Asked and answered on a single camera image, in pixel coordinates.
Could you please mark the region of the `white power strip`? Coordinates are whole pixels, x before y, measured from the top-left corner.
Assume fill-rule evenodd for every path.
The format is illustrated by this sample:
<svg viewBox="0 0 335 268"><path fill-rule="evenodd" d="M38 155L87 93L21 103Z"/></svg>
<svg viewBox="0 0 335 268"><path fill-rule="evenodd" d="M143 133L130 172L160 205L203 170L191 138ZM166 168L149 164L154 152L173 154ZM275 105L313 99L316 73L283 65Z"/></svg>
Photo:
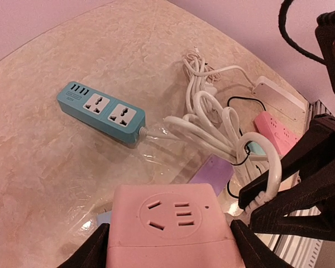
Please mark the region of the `white power strip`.
<svg viewBox="0 0 335 268"><path fill-rule="evenodd" d="M260 76L252 94L293 121L306 113L305 104L265 76Z"/></svg>

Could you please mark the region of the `light blue small plug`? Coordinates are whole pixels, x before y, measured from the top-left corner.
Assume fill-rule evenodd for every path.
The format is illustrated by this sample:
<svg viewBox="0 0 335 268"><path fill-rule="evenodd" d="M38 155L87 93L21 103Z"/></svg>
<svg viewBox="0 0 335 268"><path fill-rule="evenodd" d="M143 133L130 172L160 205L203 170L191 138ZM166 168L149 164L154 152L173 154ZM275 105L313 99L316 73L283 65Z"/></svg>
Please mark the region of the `light blue small plug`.
<svg viewBox="0 0 335 268"><path fill-rule="evenodd" d="M101 224L110 224L111 223L111 216L112 216L111 211L107 211L107 212L98 214L96 216L97 226L99 227Z"/></svg>

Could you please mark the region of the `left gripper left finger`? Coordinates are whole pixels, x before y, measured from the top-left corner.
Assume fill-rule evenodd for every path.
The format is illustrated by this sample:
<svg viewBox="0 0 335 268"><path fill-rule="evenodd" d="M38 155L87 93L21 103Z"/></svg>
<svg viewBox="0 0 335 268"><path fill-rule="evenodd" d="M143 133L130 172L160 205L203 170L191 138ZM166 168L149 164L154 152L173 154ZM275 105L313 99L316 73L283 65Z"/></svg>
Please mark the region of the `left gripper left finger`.
<svg viewBox="0 0 335 268"><path fill-rule="evenodd" d="M109 228L109 223L102 223L58 268L105 268Z"/></svg>

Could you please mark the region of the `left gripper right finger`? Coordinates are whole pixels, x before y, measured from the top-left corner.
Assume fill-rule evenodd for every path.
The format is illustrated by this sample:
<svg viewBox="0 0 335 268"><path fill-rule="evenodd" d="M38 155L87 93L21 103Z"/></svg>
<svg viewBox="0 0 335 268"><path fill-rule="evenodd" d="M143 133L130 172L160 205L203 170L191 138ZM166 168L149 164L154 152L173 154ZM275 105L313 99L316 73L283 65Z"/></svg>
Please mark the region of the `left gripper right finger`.
<svg viewBox="0 0 335 268"><path fill-rule="evenodd" d="M293 268L275 255L241 220L230 225L246 268Z"/></svg>

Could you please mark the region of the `pink triangular power strip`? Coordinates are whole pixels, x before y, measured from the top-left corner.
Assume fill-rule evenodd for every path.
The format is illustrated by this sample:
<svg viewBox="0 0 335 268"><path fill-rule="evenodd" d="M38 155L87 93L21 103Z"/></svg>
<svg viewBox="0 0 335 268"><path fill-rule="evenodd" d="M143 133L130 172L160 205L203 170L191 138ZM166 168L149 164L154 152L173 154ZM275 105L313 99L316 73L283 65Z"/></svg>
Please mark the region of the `pink triangular power strip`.
<svg viewBox="0 0 335 268"><path fill-rule="evenodd" d="M253 122L258 132L274 145L279 155L286 155L300 139L267 111L262 111Z"/></svg>

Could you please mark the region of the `teal plug adapter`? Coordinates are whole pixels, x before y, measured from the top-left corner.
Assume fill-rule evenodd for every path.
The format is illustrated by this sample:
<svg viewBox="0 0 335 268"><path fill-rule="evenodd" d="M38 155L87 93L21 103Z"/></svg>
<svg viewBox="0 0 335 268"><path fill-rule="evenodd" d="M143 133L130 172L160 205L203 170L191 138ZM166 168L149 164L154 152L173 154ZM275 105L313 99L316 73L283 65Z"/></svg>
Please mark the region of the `teal plug adapter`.
<svg viewBox="0 0 335 268"><path fill-rule="evenodd" d="M248 149L256 155L266 155L262 147L256 142L249 142L247 144Z"/></svg>

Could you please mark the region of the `pink small plug adapter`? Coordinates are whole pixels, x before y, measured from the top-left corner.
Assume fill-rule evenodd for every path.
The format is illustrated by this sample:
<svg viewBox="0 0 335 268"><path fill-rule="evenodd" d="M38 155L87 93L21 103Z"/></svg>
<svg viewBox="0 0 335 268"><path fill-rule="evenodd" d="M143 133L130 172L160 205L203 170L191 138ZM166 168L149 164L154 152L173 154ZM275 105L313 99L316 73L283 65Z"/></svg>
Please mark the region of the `pink small plug adapter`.
<svg viewBox="0 0 335 268"><path fill-rule="evenodd" d="M120 185L107 267L244 267L209 184Z"/></svg>

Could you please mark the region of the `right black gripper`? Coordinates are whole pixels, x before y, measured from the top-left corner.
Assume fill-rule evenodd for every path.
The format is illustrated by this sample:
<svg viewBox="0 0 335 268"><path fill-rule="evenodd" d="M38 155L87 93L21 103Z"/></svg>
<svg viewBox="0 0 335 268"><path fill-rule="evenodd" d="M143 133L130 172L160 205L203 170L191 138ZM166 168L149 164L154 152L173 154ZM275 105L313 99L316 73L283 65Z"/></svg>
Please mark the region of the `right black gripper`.
<svg viewBox="0 0 335 268"><path fill-rule="evenodd" d="M335 241L335 117L320 114L282 158L282 179L301 182L251 214L255 233Z"/></svg>

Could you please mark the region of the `teal power strip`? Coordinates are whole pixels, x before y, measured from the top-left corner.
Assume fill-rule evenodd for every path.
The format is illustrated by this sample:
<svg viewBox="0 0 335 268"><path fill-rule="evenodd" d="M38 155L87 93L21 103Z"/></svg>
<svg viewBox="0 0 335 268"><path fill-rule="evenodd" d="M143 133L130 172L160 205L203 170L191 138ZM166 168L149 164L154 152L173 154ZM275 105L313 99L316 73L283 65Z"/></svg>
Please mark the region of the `teal power strip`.
<svg viewBox="0 0 335 268"><path fill-rule="evenodd" d="M145 111L78 82L58 94L63 112L125 144L134 144L146 126Z"/></svg>

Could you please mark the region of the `purple power strip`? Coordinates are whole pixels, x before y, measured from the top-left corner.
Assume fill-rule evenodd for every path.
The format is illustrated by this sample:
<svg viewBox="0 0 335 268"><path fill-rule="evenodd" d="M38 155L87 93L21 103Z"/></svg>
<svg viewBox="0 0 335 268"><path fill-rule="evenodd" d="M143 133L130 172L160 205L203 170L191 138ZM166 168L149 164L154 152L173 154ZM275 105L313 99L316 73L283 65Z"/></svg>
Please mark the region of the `purple power strip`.
<svg viewBox="0 0 335 268"><path fill-rule="evenodd" d="M228 161L216 155L210 155L189 183L210 184L216 196L219 196L231 180L233 174L233 166Z"/></svg>

